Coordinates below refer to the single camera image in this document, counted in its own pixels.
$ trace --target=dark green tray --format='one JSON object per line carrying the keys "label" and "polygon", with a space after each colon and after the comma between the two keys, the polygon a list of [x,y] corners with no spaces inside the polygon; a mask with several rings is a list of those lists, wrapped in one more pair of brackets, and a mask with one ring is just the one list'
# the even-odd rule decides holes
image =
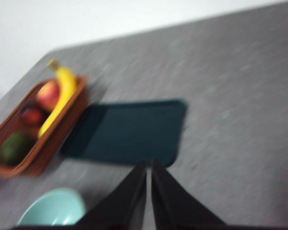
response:
{"label": "dark green tray", "polygon": [[90,105],[62,146],[66,157],[171,165],[178,152],[186,104],[180,100]]}

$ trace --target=apple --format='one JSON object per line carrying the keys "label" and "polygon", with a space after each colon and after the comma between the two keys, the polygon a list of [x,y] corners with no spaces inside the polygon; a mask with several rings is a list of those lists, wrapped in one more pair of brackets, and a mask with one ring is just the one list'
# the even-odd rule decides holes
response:
{"label": "apple", "polygon": [[60,88],[56,80],[48,81],[37,93],[37,103],[46,111],[52,112],[58,102]]}
{"label": "apple", "polygon": [[41,125],[46,119],[46,113],[35,102],[25,102],[20,107],[22,120],[30,126]]}

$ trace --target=gray tabletop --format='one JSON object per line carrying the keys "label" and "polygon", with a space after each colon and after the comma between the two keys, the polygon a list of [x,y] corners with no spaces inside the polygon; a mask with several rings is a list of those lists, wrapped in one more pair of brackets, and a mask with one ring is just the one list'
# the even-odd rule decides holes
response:
{"label": "gray tabletop", "polygon": [[[1,99],[0,123],[52,77],[51,58],[89,76],[92,103],[186,100],[172,175],[229,224],[288,226],[288,3],[54,50]],[[56,187],[92,207],[130,170],[56,155],[38,178],[0,179],[0,228]],[[149,173],[147,184],[145,230],[155,228]]]}

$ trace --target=yellow banana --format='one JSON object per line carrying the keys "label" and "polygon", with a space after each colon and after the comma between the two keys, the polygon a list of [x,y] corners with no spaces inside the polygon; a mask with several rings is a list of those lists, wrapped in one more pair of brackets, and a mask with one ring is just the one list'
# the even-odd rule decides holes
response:
{"label": "yellow banana", "polygon": [[48,63],[48,66],[56,72],[56,78],[60,87],[60,96],[56,107],[53,109],[52,113],[40,128],[38,132],[38,138],[40,138],[45,133],[54,119],[59,115],[65,104],[71,98],[73,93],[76,91],[76,79],[71,69],[60,66],[53,59]]}

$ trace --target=wicker basket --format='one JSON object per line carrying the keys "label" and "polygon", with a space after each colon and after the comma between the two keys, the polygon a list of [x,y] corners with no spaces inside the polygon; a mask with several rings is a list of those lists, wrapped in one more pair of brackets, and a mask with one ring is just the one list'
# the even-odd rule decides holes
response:
{"label": "wicker basket", "polygon": [[[36,140],[35,145],[21,163],[16,166],[6,166],[0,163],[1,177],[13,177],[20,173],[37,176],[44,171],[51,157],[56,153],[66,135],[87,106],[86,81],[86,77],[77,78],[76,92],[43,136]],[[48,80],[36,85],[0,125],[0,147],[6,138],[16,131],[24,131],[34,138],[37,137],[39,127],[27,126],[21,120],[18,109],[24,102],[34,99],[38,91],[47,82]]]}

